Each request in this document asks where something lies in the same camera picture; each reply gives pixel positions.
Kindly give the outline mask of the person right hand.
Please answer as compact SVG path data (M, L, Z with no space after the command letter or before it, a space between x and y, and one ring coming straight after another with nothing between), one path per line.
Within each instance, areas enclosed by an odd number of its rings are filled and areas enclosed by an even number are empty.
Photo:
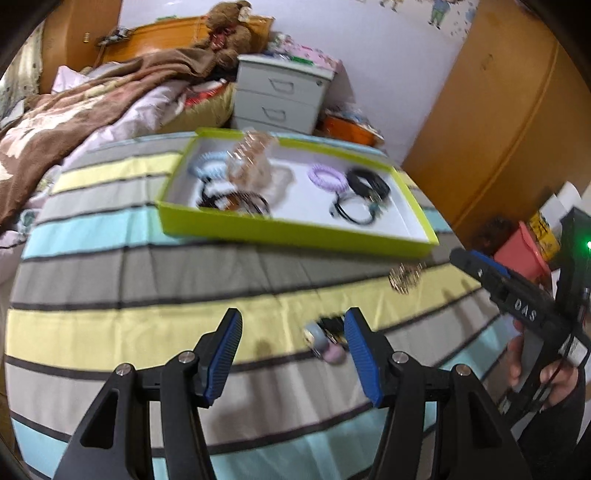
M508 349L508 381L512 387L518 385L522 377L521 357L524 346L524 334L512 339ZM543 409L554 407L567 399L579 383L580 370L566 360L557 360L545 366L540 373L540 382L549 387L549 394Z

